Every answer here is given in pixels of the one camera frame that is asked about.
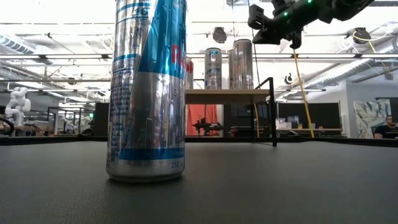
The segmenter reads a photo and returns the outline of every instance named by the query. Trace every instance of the wall artwork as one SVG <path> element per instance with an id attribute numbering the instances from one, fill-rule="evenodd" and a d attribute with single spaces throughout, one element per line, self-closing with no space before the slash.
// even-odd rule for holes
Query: wall artwork
<path id="1" fill-rule="evenodd" d="M 387 115 L 391 114 L 390 100 L 381 99 L 376 102 L 354 101 L 358 137 L 372 139 L 376 127 L 384 124 Z"/>

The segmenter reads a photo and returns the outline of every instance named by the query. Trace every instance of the ceiling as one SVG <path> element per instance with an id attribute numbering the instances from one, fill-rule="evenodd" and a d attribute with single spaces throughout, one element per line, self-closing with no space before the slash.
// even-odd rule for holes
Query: ceiling
<path id="1" fill-rule="evenodd" d="M 261 6 L 264 14 L 272 17 L 272 4 L 250 1 Z M 256 31 L 247 26 L 248 6 L 234 8 L 226 0 L 188 0 L 187 14 L 187 53 L 203 53 L 209 47 L 230 50 L 236 39 L 252 39 Z M 0 7 L 0 33 L 15 35 L 37 48 L 37 54 L 111 54 L 115 20 L 114 0 L 19 0 L 7 1 Z M 372 31 L 373 38 L 382 42 L 393 36 L 397 28 L 396 7 L 368 7 L 353 19 L 345 22 L 334 20 L 331 24 L 315 21 L 304 27 L 302 46 L 298 53 L 346 53 L 355 50 L 364 52 L 369 45 L 353 44 L 345 39 L 345 34 L 355 27 L 365 27 Z M 215 27 L 224 27 L 227 40 L 217 44 L 211 37 Z M 280 45 L 257 45 L 258 54 L 292 53 L 287 41 Z M 44 74 L 41 63 L 28 61 L 8 61 L 33 72 Z M 57 60 L 47 68 L 52 78 L 106 79 L 111 76 L 110 61 L 104 60 Z M 194 78 L 203 78 L 204 62 L 193 59 Z M 332 63 L 300 62 L 300 73 L 313 73 Z M 293 62 L 254 63 L 254 84 L 257 85 L 257 68 L 260 82 L 267 77 L 275 78 L 275 86 L 284 86 L 284 77 L 295 74 Z M 223 74 L 228 73 L 224 61 Z M 65 88 L 76 86 L 64 85 Z M 79 83 L 79 88 L 109 88 L 109 83 Z"/>

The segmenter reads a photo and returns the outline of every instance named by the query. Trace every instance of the wall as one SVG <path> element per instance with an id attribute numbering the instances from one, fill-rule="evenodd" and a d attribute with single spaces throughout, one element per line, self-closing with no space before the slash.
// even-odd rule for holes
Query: wall
<path id="1" fill-rule="evenodd" d="M 337 86 L 327 86 L 326 91 L 311 92 L 307 95 L 309 103 L 338 103 L 340 102 L 340 117 L 343 134 L 351 138 L 351 125 L 349 124 L 349 106 L 347 101 L 346 81 L 343 80 Z"/>
<path id="2" fill-rule="evenodd" d="M 351 130 L 351 138 L 358 137 L 358 128 L 356 125 L 356 117 L 354 112 L 354 101 L 370 102 L 376 101 L 377 97 L 398 97 L 398 86 L 377 85 L 377 84 L 361 84 L 347 82 L 347 100 L 349 111 L 349 125 Z"/>
<path id="3" fill-rule="evenodd" d="M 27 98 L 31 103 L 31 110 L 47 111 L 49 106 L 58 106 L 58 101 L 46 95 L 40 95 L 36 92 L 28 92 Z M 0 93 L 0 106 L 6 106 L 10 102 L 10 93 Z"/>

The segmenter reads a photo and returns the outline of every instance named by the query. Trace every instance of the white robot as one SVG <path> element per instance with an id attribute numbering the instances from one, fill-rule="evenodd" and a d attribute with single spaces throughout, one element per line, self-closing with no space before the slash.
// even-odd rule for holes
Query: white robot
<path id="1" fill-rule="evenodd" d="M 30 100 L 25 97 L 26 94 L 27 88 L 16 87 L 11 92 L 10 102 L 6 106 L 6 119 L 13 122 L 16 126 L 24 125 L 24 112 L 30 111 Z"/>

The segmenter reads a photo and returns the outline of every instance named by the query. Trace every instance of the dark tabletop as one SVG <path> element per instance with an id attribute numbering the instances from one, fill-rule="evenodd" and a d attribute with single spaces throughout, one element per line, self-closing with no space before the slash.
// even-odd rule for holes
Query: dark tabletop
<path id="1" fill-rule="evenodd" d="M 0 147 L 0 223 L 398 223 L 398 149 L 186 146 L 183 177 L 122 184 L 106 143 Z"/>

